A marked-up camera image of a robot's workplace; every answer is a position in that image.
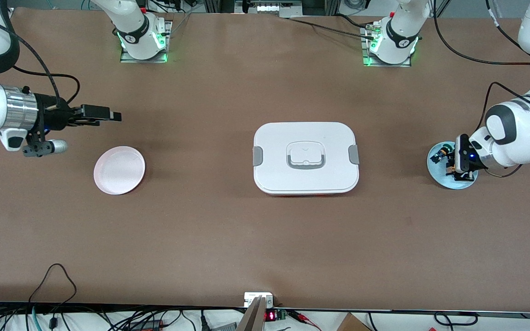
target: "blue plate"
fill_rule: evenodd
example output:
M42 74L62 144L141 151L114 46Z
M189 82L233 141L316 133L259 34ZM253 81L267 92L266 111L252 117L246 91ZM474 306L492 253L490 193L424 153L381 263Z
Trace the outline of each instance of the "blue plate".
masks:
M449 144L452 147L455 147L455 143L453 141L444 141L433 146L433 148L429 151L429 155L426 157L426 167L429 169L429 174L431 174L431 177L433 177L436 182L452 190L462 190L463 188L470 187L478 179L477 171L473 172L473 182L456 181L453 176L446 175L447 158L444 158L439 163L434 163L431 161L431 157L437 154L439 149L441 149L444 144Z

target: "plate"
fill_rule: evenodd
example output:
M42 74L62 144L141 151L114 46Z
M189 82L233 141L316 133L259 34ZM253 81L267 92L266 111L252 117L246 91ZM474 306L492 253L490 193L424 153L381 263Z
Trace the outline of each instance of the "plate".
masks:
M462 190L464 188L470 187L478 179L477 171L473 172L473 182L457 181L453 178L453 176L446 175L446 157L443 158L443 160L440 160L439 163L434 163L433 161L431 161L431 157L435 155L439 151L439 149L443 147L444 144L449 144L455 148L455 143L453 141L444 141L442 143L434 145L433 148L429 151L429 155L427 155L426 157L426 167L429 169L431 177L433 177L433 179L442 186L445 186L446 188L450 188L452 190Z
M144 177L144 157L128 146L103 153L95 163L93 179L104 193L118 195L134 190Z

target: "robotic arm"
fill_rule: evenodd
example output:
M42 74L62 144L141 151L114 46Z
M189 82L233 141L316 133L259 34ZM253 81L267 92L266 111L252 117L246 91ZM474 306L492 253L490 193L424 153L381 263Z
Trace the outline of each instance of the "robotic arm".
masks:
M112 19L122 46L135 59L148 59L166 47L164 19L142 13L134 0L93 0ZM0 25L13 32L7 0L0 0ZM0 73L11 69L19 58L17 38L0 29ZM62 153L64 140L46 140L47 131L66 126L98 126L100 121L121 121L121 114L108 107L81 105L70 107L55 96L35 94L30 88L0 85L0 140L8 151L23 150L23 155L41 157ZM24 139L27 145L22 148Z
M379 31L372 32L375 38L369 51L381 61L389 64L403 63L418 42L418 33L429 17L429 0L398 0L399 6L393 16L384 17L374 25Z
M521 24L518 43L530 54L530 5ZM444 145L431 160L439 163L446 157L448 175L469 182L475 180L474 171L480 169L530 163L530 90L522 97L488 109L485 126L471 136L458 136L455 148Z

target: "black cable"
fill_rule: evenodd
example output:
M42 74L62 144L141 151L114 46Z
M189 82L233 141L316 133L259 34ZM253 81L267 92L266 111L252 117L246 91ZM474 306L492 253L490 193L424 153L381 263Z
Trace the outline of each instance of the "black cable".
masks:
M329 31L337 32L337 33L339 33L339 34L356 36L356 37L358 37L358 38L364 38L364 39L367 39L367 40L372 40L372 39L374 39L372 36L365 36L365 35L360 35L360 34L354 34L353 32L341 31L341 30L338 30L338 29L333 29L333 28L325 27L324 25L319 25L319 24L316 24L316 23L310 23L310 22L306 22L306 21L300 21L299 19L291 19L291 18L288 18L288 20L290 20L290 21L292 21L292 22L298 22L298 23L302 23L302 24L311 25L312 27L317 27L317 28L321 28L321 29L325 29L325 30L329 30Z
M202 331L212 331L212 329L210 329L210 325L208 325L208 321L206 320L206 315L204 315L203 309L200 312L200 321L202 321Z
M444 39L443 37L443 34L441 33L440 29L439 29L439 23L437 22L437 16L436 16L436 5L437 5L437 0L433 0L433 21L435 23L435 29L437 31L437 34L439 35L439 39L441 39L441 41L443 42L443 44L450 50L452 51L455 55L458 55L464 59L469 59L470 61L473 61L473 62L478 62L478 63L485 63L485 64L495 64L495 65L530 65L530 62L497 62L497 61L486 61L486 60L483 60L483 59L476 59L476 58L473 58L473 57L469 57L465 54L462 54L460 52L458 52L457 50L455 50L453 47L450 46L450 44L448 44L447 40Z
M509 176L512 176L515 174L515 172L519 171L519 169L522 167L523 165L522 164L519 164L516 168L513 169L513 171L509 172L508 174L503 174L503 175L499 175L499 174L495 174L494 172L490 172L488 169L484 169L484 171L490 175L490 176L494 176L496 178L507 178Z
M26 69L21 69L17 65L14 65L13 69L16 69L17 71L19 71L19 72L21 72L23 74L35 75L35 76L46 76L46 73L38 73L36 71L30 71L30 70L26 70ZM81 83L79 82L79 80L75 76L68 75L68 74L50 74L50 75L53 76L53 77L71 78L72 80L75 81L75 83L77 84L77 89L76 89L75 93L67 100L67 103L71 103L71 101L73 101L75 99L77 94L79 94L79 90L81 89Z
M42 66L44 71L46 72L46 75L47 75L48 79L50 80L50 84L52 84L52 88L54 90L54 95L57 97L57 105L56 105L56 107L60 108L61 107L61 96L58 93L57 84L55 84L54 78L52 77L52 75L50 73L50 70L48 70L48 67L46 66L46 64L44 63L44 61L40 57L40 55L38 55L36 50L34 50L34 48L32 48L32 46L30 46L30 44L28 44L28 42L26 40L23 40L23 38L20 37L19 35L17 35L15 32L13 32L10 29L4 27L3 25L0 25L0 29L2 29L3 31L6 31L10 35L12 35L15 38L17 38L17 40L19 40L24 46L26 46L26 48L28 48L28 50L30 50L30 52L32 52L34 57L38 60L38 62L40 63L40 65Z
M351 23L352 25L355 25L355 26L358 27L358 28L365 28L368 24L372 24L372 23L374 23L373 21L371 21L371 22L367 22L367 23L363 23L363 24L355 23L355 21L353 21L353 20L351 19L351 17L348 17L347 15L343 15L342 13L336 13L334 16L343 17L343 18L346 19L349 23Z
M59 308L59 306L55 306L55 308L53 308L51 310L51 312L54 312L57 308ZM84 308L86 310L89 310L93 314L96 314L97 316L101 317L101 319L103 319L105 322L107 322L110 326L112 326L112 330L115 330L115 325L112 324L112 322L109 319L108 315L105 313L105 311L102 308L100 309L101 312L98 312L97 310L89 308L87 306L71 306L71 308L75 309L76 311L79 311L77 308Z
M124 330L126 325L130 325L130 323L132 322L132 320L134 320L134 318L138 318L139 316L143 316L144 314L146 314L146 312L139 312L138 310L135 310L135 312L132 314L132 316L130 316L129 318L125 318L125 319L122 319L118 322L116 322L115 325L118 326L118 329L120 330Z
M20 310L20 307L18 307L10 316L9 318L6 318L4 320L4 324L2 325L0 331L5 331L7 323L13 318L13 315L17 314L17 311Z
M370 312L368 312L368 316L369 316L369 322L372 325L372 329L374 329L374 331L377 331L377 328L375 327L375 324L374 324L374 318L372 318L372 314Z
M437 316L443 316L447 320L447 322L444 323L444 322L439 321ZM473 320L473 321L471 321L469 323L452 323L451 320L449 319L449 317L444 312L435 312L435 314L433 315L433 318L435 319L435 322L439 323L440 325L450 327L451 331L455 331L453 329L454 326L472 326L472 325L474 325L474 324L476 324L478 322L478 315L477 314L473 315L473 318L475 318L475 320Z
M187 318L187 316L185 316L185 314L183 314L183 310L180 310L180 312L181 312L181 316L183 316L183 318L185 318L186 320L190 321L191 325L193 326L193 331L197 331L195 323L192 322L189 318Z
M65 324L65 327L67 328L67 331L71 331L71 328L67 324L67 321L65 320L65 314L61 312L61 319L63 319L63 324Z
M158 2L156 2L155 0L149 0L150 2L153 2L153 4L159 6L160 8L162 8L162 10L164 10L165 12L167 12L167 9L175 9L177 11L182 11L183 13L185 13L185 10L183 10L183 8L175 8L175 7L171 7L171 6L166 6L164 4L159 4Z
M478 126L476 126L476 129L473 130L474 132L476 132L480 128L480 126L482 126L482 121L484 120L484 115L486 115L486 107L488 107L488 99L490 98L490 91L492 90L492 86L494 86L494 85L500 86L500 88L503 88L504 90L506 90L506 92L509 92L510 94L513 94L513 96L515 96L515 97L521 99L522 101L530 104L530 100L526 99L524 96L520 96L518 93L514 92L510 88L507 88L503 84L501 84L499 82L491 82L490 86L488 86L488 91L486 92L486 98L484 99L484 107L482 109L482 115L480 116L480 121L478 122Z
M105 311L103 309L101 309L101 314L103 314L105 316L105 321L108 322L109 326L111 327L112 331L118 331L118 329L116 329L116 325L112 324L111 320L109 319L109 316L105 313Z
M522 47L519 45L516 40L514 40L511 36L507 35L507 33L500 27L500 24L492 14L492 8L490 7L490 0L486 0L486 8L488 9L488 12L492 15L492 19L494 20L494 25L496 26L496 29L506 38L508 39L514 46L517 46L520 50L522 50L526 55L529 55L525 50L522 49Z
M67 303L67 301L71 300L76 294L77 294L77 285L75 285L75 282L71 279L71 277L69 277L69 274L67 273L67 269L65 269L65 266L63 266L62 264L60 263L53 263L51 264L49 267L48 267L48 270L46 271L46 274L44 274L44 278L42 278L42 281L40 282L40 284L38 284L38 287L36 287L36 289L34 290L34 292L32 292L32 294L30 295L30 297L28 298L28 303L31 303L32 302L32 298L34 297L34 295L40 291L40 288L42 287L42 284L44 284L44 281L46 281L46 278L48 277L48 273L50 272L50 270L54 267L54 266L59 266L61 267L61 269L63 269L63 272L65 273L65 277L67 277L67 280L71 283L71 285L73 286L73 294L71 296L68 297L67 300L63 301L61 304L59 304L59 306L62 306L63 304Z
M172 324L175 323L180 317L181 317L181 310L179 311L179 315L177 315L177 317L176 317L171 323L167 323L166 326L172 325Z
M143 329L144 326L147 324L147 322L150 321L152 318L154 318L154 316L156 314L159 314L160 312L162 312L162 310L158 311L158 312L154 312L154 313L153 312L149 312L151 314L148 315L147 317L145 317L145 318L141 319L140 321L136 322L134 325L128 325L128 329L132 330L135 327L137 327L138 325L140 325L140 328Z
M30 331L30 326L28 325L28 308L30 307L29 304L26 305L26 312L24 314L24 317L26 318L26 331Z

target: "table surface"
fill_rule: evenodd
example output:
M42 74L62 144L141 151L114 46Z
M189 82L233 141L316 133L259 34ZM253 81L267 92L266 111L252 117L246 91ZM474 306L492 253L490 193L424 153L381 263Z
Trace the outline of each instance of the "table surface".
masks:
M244 291L271 291L286 307L530 312L530 165L453 191L425 164L435 143L474 129L491 81L524 92L530 67L459 58L431 21L411 68L364 67L357 38L269 15L191 15L168 63L144 65L118 62L102 12L19 9L12 21L52 72L81 80L77 104L124 121L52 132L69 149L42 159L0 145L0 300L27 300L60 262L74 302L238 306ZM519 21L502 23L517 35ZM465 54L528 61L489 19L441 25ZM25 49L18 65L40 70ZM52 94L13 70L0 83ZM329 197L259 191L253 134L278 121L347 124L359 184ZM118 145L141 151L147 172L112 196L92 172ZM70 293L55 270L35 300Z

